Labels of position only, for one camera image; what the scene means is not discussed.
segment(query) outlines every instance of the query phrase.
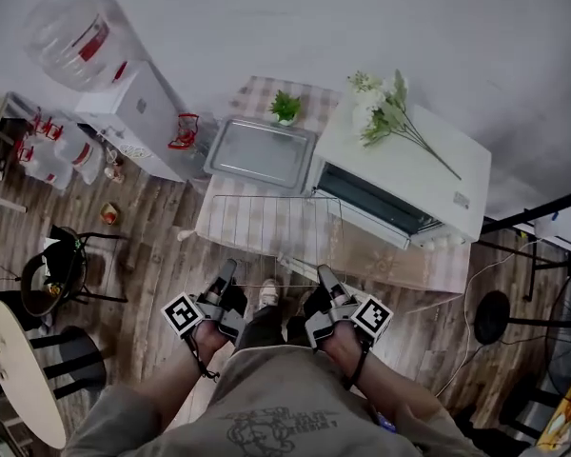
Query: white toaster oven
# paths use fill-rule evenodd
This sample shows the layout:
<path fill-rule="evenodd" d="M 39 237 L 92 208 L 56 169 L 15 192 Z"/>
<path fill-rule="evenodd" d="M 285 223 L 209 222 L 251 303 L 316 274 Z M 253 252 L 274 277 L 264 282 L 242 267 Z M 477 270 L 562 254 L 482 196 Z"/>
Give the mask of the white toaster oven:
<path fill-rule="evenodd" d="M 336 197 L 343 219 L 398 248 L 475 242 L 480 236 L 491 154 L 440 117 L 415 106 L 411 120 L 432 154 L 391 135 L 365 148 L 352 132 L 353 102 L 344 97 L 313 151 L 307 194 Z"/>

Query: hand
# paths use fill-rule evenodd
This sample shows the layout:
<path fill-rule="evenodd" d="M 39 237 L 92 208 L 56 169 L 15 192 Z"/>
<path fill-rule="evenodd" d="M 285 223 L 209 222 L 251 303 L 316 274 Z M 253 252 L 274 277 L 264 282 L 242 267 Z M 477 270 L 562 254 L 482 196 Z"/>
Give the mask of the hand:
<path fill-rule="evenodd" d="M 216 324 L 210 320 L 201 322 L 192 332 L 194 340 L 199 347 L 199 355 L 204 364 L 209 361 L 218 350 L 220 350 L 226 342 L 227 337 L 218 330 Z"/>
<path fill-rule="evenodd" d="M 351 322 L 338 322 L 334 333 L 323 340 L 322 350 L 350 377 L 362 356 L 362 346 Z"/>

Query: wire rack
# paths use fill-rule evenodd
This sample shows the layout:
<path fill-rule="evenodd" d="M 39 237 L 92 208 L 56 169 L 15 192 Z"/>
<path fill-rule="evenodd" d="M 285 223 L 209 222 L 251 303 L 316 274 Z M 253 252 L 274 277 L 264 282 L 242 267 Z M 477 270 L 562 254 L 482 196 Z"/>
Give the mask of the wire rack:
<path fill-rule="evenodd" d="M 281 287 L 308 288 L 289 274 L 296 271 L 317 283 L 321 264 L 346 282 L 339 262 L 345 229 L 337 198 L 215 195 L 202 232 L 219 244 L 220 259 L 238 262 L 235 277 L 241 287 L 257 288 L 272 277 Z"/>

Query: oven window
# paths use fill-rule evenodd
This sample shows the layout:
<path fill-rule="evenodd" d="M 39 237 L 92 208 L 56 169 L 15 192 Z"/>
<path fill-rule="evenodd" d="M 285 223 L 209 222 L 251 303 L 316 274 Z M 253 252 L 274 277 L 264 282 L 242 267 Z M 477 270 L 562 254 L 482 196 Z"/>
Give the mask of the oven window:
<path fill-rule="evenodd" d="M 408 235 L 442 225 L 442 222 L 415 209 L 400 198 L 331 164 L 326 166 L 318 188 L 380 218 Z"/>

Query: fan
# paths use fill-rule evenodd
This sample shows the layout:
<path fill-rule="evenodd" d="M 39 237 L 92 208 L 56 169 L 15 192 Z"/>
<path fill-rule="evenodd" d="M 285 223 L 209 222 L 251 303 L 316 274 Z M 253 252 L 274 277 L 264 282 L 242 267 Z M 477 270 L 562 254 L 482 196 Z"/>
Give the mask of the fan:
<path fill-rule="evenodd" d="M 509 324 L 548 327 L 545 334 L 545 363 L 548 376 L 558 394 L 567 395 L 571 387 L 571 277 L 552 306 L 549 320 L 510 317 L 510 302 L 500 291 L 484 295 L 476 311 L 474 335 L 483 345 L 501 339 Z"/>

